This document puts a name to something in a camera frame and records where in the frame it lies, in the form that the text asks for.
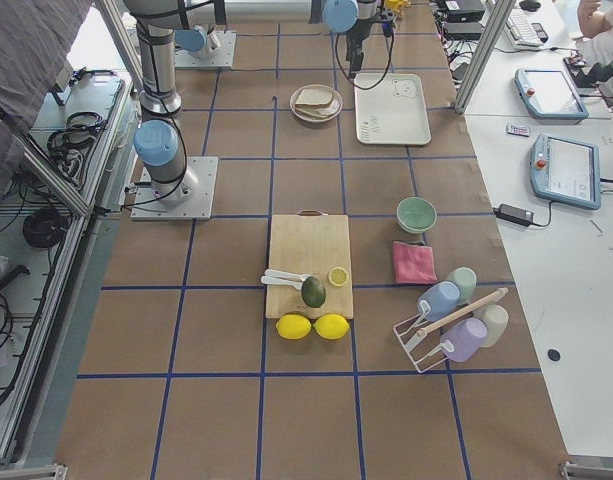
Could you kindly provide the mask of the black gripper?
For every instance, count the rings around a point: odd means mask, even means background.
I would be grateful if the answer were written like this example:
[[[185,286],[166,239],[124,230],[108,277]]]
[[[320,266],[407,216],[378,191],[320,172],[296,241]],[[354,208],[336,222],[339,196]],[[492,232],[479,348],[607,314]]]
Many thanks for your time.
[[[371,24],[355,24],[346,32],[346,55],[351,71],[360,71],[363,65],[363,42],[370,36]]]

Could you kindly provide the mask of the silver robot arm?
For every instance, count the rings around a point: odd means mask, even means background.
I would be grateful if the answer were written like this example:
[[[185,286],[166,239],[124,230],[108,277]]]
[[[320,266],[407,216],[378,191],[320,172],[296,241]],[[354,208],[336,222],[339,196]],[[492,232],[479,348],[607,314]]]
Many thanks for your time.
[[[229,23],[323,23],[330,32],[346,36],[348,76],[362,69],[363,42],[372,26],[388,20],[380,1],[184,1],[180,4],[181,24],[175,39],[188,51],[199,52],[208,45],[205,25]]]
[[[127,1],[136,20],[142,70],[142,123],[133,146],[143,164],[135,198],[122,206],[140,220],[210,218],[216,157],[191,156],[177,122],[175,44],[195,52],[211,48],[212,1]]]

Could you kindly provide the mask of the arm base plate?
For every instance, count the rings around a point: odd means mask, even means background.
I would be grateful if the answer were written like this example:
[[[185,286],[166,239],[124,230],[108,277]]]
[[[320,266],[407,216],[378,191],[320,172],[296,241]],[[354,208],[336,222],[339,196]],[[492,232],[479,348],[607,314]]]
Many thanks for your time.
[[[177,69],[213,70],[229,69],[233,65],[236,32],[213,30],[206,36],[201,50],[189,51],[179,44],[175,52]]]
[[[132,200],[130,217],[135,221],[208,220],[211,217],[218,158],[190,156],[181,185],[172,193],[175,183],[152,183],[146,168],[142,169],[140,186]]]

